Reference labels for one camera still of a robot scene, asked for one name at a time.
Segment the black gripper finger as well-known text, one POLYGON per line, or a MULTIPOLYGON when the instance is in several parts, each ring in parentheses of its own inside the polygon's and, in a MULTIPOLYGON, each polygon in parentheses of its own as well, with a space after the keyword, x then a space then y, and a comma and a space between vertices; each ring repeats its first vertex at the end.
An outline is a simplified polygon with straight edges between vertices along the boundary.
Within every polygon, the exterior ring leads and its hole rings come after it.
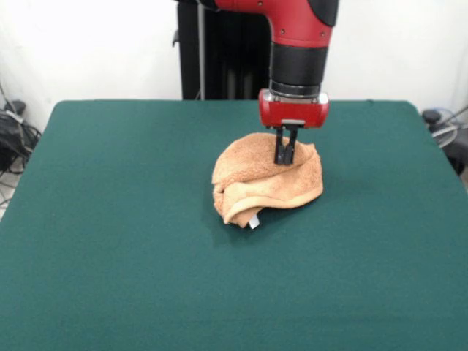
POLYGON ((283 144, 283 128, 276 127, 276 144, 275 144, 275 154, 274 154, 274 163, 277 165, 285 165, 285 146, 283 144))
POLYGON ((298 126, 287 126, 290 132, 289 142, 287 144, 287 164, 291 165, 294 162, 295 143, 298 136, 298 126))

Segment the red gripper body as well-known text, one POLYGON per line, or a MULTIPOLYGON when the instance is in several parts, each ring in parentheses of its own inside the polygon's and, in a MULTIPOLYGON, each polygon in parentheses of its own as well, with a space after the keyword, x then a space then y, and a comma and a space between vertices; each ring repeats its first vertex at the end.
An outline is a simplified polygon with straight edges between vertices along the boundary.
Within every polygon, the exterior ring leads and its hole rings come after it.
POLYGON ((293 99, 262 89, 258 102, 260 120, 265 127, 297 125, 304 129, 320 128, 329 111, 329 97, 326 93, 307 99, 293 99))

